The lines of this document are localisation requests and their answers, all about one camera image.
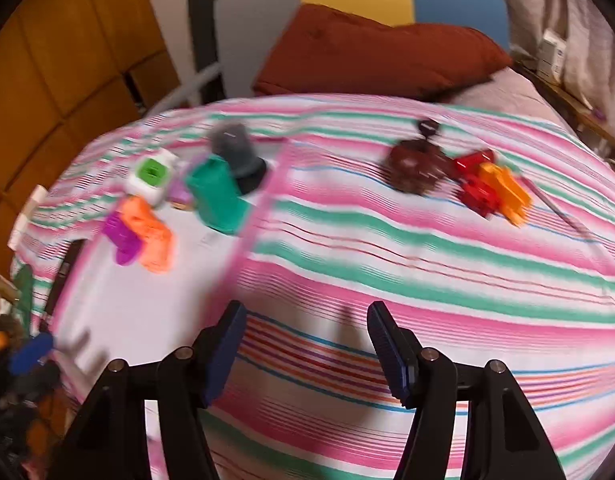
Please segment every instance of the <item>pillow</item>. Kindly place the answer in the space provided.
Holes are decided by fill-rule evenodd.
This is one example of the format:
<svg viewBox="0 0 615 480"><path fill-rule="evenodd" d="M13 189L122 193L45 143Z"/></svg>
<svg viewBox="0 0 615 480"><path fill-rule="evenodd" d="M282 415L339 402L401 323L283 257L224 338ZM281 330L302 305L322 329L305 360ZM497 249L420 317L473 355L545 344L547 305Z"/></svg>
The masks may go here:
<svg viewBox="0 0 615 480"><path fill-rule="evenodd" d="M510 56L478 30L441 23L390 27L314 4L299 7L252 89L428 99L488 79Z"/></svg>

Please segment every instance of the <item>blue object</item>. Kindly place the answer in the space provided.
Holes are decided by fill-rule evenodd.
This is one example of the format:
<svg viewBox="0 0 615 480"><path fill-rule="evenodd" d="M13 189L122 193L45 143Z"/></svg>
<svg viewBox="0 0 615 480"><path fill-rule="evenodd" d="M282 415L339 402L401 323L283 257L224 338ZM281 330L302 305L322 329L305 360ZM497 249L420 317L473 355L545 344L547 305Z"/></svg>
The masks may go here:
<svg viewBox="0 0 615 480"><path fill-rule="evenodd" d="M10 356L8 371L14 375L29 372L52 350L54 338L50 332L41 332L37 337L28 340L21 348Z"/></svg>
<svg viewBox="0 0 615 480"><path fill-rule="evenodd" d="M414 22L476 28L510 52L505 0L414 0Z"/></svg>
<svg viewBox="0 0 615 480"><path fill-rule="evenodd" d="M223 158L210 155L187 174L185 184L196 199L196 210L204 224L228 235L238 232L250 205L239 197Z"/></svg>
<svg viewBox="0 0 615 480"><path fill-rule="evenodd" d="M230 301L219 322L201 332L209 343L204 345L202 359L205 361L205 381L201 399L209 406L219 397L228 380L236 351L246 331L248 311L240 301Z"/></svg>
<svg viewBox="0 0 615 480"><path fill-rule="evenodd" d="M416 382L416 354L382 301L375 301L367 310L367 333L383 368L390 393L405 404Z"/></svg>

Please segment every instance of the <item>green object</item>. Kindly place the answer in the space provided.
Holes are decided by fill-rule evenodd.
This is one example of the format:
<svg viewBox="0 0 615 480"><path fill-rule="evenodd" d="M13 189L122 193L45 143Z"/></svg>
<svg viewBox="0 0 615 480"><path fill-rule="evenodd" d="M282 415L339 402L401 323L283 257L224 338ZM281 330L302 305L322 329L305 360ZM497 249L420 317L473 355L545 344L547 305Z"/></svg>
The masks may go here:
<svg viewBox="0 0 615 480"><path fill-rule="evenodd" d="M196 199L196 210L204 224L228 235L238 232L250 205L239 197L227 162L210 155L185 177Z"/></svg>
<svg viewBox="0 0 615 480"><path fill-rule="evenodd" d="M168 168L153 158L149 158L143 162L139 171L137 171L137 176L152 187L159 187L167 174Z"/></svg>
<svg viewBox="0 0 615 480"><path fill-rule="evenodd" d="M32 316L32 267L24 265L19 269L14 280L14 286L21 292L21 298L12 306L12 315L15 316L24 329L24 337L30 337L30 319Z"/></svg>

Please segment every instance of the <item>wooden cabinet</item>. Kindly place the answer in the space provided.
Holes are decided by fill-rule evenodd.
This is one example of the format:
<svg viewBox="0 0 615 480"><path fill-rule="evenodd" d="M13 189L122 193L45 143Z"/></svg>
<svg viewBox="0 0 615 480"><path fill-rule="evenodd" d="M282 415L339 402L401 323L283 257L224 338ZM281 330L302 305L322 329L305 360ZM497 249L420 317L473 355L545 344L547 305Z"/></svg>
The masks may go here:
<svg viewBox="0 0 615 480"><path fill-rule="evenodd" d="M0 32L0 272L34 186L178 85L150 0L19 4Z"/></svg>

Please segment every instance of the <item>small carton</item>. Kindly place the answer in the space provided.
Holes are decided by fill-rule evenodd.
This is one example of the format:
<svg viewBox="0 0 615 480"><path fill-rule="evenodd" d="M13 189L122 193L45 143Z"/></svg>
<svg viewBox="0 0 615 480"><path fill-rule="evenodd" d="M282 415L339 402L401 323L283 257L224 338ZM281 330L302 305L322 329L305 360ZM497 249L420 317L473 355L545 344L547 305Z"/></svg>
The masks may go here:
<svg viewBox="0 0 615 480"><path fill-rule="evenodd" d="M566 41L553 30L547 29L539 47L537 75L548 83L560 85L563 79Z"/></svg>

